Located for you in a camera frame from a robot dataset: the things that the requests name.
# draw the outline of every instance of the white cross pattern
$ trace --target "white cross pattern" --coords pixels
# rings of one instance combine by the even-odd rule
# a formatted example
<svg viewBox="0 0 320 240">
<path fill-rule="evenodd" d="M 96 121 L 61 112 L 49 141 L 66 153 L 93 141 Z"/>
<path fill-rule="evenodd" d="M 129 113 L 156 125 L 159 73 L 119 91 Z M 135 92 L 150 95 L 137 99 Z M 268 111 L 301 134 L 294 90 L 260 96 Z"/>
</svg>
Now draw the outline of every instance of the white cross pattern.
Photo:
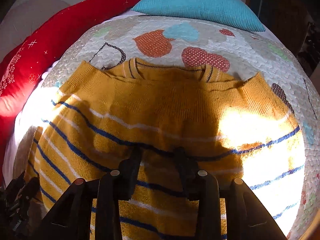
<svg viewBox="0 0 320 240">
<path fill-rule="evenodd" d="M 36 42 L 36 40 L 34 40 L 33 42 L 31 42 L 30 44 L 28 44 L 29 45 L 29 48 L 28 49 L 30 49 L 30 47 L 32 47 L 33 46 L 33 44 L 35 44 L 35 43 L 37 43 Z"/>
</svg>

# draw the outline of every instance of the red pillow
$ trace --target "red pillow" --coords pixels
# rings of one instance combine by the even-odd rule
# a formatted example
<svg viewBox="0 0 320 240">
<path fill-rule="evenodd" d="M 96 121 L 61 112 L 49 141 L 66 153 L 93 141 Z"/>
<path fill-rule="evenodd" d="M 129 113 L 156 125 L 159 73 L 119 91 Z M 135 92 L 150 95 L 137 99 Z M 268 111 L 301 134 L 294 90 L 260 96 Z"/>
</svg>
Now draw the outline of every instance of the red pillow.
<svg viewBox="0 0 320 240">
<path fill-rule="evenodd" d="M 21 45 L 8 62 L 10 80 L 0 99 L 0 167 L 7 141 L 14 128 L 17 114 L 23 108 L 42 73 L 91 27 L 132 8 L 140 0 L 85 0 L 52 16 Z"/>
</svg>

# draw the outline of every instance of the pillow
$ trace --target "pillow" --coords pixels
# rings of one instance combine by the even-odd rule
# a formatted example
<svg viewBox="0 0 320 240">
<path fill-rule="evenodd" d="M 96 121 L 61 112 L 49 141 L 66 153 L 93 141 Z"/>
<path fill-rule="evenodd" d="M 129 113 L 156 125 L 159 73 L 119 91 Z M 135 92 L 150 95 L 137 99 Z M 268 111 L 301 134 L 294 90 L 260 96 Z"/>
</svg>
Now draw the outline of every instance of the pillow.
<svg viewBox="0 0 320 240">
<path fill-rule="evenodd" d="M 132 10 L 150 15 L 207 20 L 245 31 L 265 31 L 257 16 L 241 0 L 141 0 Z"/>
<path fill-rule="evenodd" d="M 26 38 L 15 55 L 9 53 L 3 61 L 4 76 L 0 78 L 0 167 L 15 118 L 43 72 L 88 29 L 125 12 L 139 1 L 82 1 L 56 13 Z"/>
</svg>

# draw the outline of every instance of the silver bolt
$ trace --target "silver bolt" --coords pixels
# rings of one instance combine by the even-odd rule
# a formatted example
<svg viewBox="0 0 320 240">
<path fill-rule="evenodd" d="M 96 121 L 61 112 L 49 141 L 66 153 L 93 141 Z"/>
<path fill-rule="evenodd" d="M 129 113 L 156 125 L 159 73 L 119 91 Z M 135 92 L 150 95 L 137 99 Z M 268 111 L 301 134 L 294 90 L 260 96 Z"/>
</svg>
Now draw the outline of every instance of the silver bolt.
<svg viewBox="0 0 320 240">
<path fill-rule="evenodd" d="M 110 172 L 110 175 L 113 176 L 113 177 L 116 177 L 119 174 L 120 174 L 120 171 L 118 171 L 118 170 L 113 170 L 113 171 Z"/>
<path fill-rule="evenodd" d="M 235 178 L 235 183 L 241 185 L 243 183 L 243 180 L 240 178 Z"/>
<path fill-rule="evenodd" d="M 206 171 L 200 170 L 200 171 L 198 171 L 198 175 L 201 177 L 205 177 L 208 175 L 208 173 Z"/>
</svg>

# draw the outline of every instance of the sweater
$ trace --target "sweater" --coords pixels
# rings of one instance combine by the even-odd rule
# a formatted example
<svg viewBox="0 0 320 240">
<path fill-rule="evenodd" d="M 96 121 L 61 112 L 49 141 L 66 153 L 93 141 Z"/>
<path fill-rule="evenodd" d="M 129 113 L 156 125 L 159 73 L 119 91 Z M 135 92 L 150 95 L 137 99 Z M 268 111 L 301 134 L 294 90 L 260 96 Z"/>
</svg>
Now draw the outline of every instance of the sweater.
<svg viewBox="0 0 320 240">
<path fill-rule="evenodd" d="M 192 239 L 198 202 L 182 193 L 173 149 L 184 147 L 220 188 L 240 177 L 274 218 L 300 201 L 304 144 L 290 109 L 260 73 L 247 81 L 210 65 L 133 58 L 101 71 L 83 61 L 38 127 L 26 179 L 49 210 L 76 178 L 99 179 L 143 150 L 132 199 L 119 202 L 123 239 Z M 94 239 L 95 205 L 91 217 Z M 227 238 L 224 199 L 221 235 Z"/>
</svg>

